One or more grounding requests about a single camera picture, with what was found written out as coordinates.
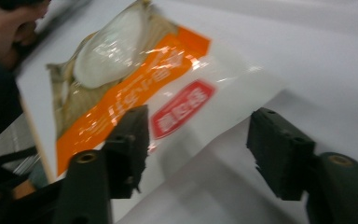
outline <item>orange stripe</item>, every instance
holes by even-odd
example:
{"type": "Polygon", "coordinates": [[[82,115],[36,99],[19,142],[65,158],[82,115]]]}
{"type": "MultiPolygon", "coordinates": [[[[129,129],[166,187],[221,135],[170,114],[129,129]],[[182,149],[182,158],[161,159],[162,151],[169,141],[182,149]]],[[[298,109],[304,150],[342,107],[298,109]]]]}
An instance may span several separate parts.
{"type": "Polygon", "coordinates": [[[153,94],[176,80],[204,56],[209,40],[180,28],[166,35],[147,52],[144,64],[129,78],[111,88],[103,99],[80,117],[57,141],[58,175],[78,152],[95,148],[112,132],[128,109],[143,105],[153,94]]]}

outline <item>red label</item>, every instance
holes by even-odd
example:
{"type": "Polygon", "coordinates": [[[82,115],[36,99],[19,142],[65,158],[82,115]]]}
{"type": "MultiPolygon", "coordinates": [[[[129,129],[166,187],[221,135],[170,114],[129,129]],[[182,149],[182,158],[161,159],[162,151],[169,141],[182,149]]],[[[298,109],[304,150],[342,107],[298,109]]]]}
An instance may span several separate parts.
{"type": "Polygon", "coordinates": [[[214,87],[196,80],[179,91],[151,118],[155,138],[173,133],[193,117],[212,97],[214,87]]]}

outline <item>white surface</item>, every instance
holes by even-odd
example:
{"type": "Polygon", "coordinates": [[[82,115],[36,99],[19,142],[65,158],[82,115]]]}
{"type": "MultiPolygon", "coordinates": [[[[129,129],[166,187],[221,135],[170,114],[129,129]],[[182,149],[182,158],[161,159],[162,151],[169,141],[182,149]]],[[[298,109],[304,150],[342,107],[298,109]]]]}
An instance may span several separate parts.
{"type": "MultiPolygon", "coordinates": [[[[66,2],[57,0],[53,7],[66,2]]],[[[26,101],[40,102],[33,113],[52,119],[45,108],[51,99],[37,93],[43,91],[40,83],[48,82],[47,72],[41,72],[45,64],[66,61],[81,39],[99,28],[95,24],[106,24],[130,2],[94,0],[32,55],[19,85],[26,101]],[[67,45],[57,48],[58,41],[67,45]]],[[[317,153],[335,151],[358,160],[358,1],[155,3],[169,18],[226,42],[246,61],[289,80],[288,90],[266,107],[313,138],[317,153]]],[[[246,128],[245,121],[213,141],[119,223],[307,223],[303,205],[275,199],[255,171],[244,145],[246,128]]],[[[40,140],[54,148],[53,133],[40,140]]]]}

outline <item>white table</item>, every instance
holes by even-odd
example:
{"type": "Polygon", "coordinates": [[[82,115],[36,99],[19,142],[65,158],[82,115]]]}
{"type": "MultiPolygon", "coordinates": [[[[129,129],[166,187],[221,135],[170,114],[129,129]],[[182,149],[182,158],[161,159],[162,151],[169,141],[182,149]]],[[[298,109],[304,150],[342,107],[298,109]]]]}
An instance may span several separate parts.
{"type": "MultiPolygon", "coordinates": [[[[68,2],[53,1],[51,12],[68,2]]],[[[18,82],[25,103],[37,105],[28,106],[30,114],[52,119],[51,99],[41,88],[48,83],[45,64],[68,60],[82,38],[101,27],[95,24],[106,24],[130,2],[91,1],[25,62],[18,82]]],[[[358,1],[154,2],[167,17],[288,80],[289,88],[266,107],[313,138],[317,153],[335,151],[358,160],[358,1]]],[[[31,119],[34,126],[54,129],[53,123],[31,119]]],[[[307,223],[304,204],[275,199],[255,170],[245,148],[247,122],[215,139],[119,223],[307,223]]],[[[52,132],[38,135],[45,148],[54,148],[52,132]]]]}

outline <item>snack bag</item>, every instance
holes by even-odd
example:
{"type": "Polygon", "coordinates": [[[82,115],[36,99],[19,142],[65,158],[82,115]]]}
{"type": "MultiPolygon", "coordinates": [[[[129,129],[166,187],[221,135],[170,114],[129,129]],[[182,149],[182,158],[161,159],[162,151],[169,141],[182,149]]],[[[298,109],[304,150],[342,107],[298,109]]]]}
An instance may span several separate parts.
{"type": "Polygon", "coordinates": [[[148,105],[151,143],[143,194],[115,217],[283,88],[278,78],[141,0],[85,38],[68,62],[48,68],[57,175],[77,152],[100,147],[127,110],[148,105]]]}

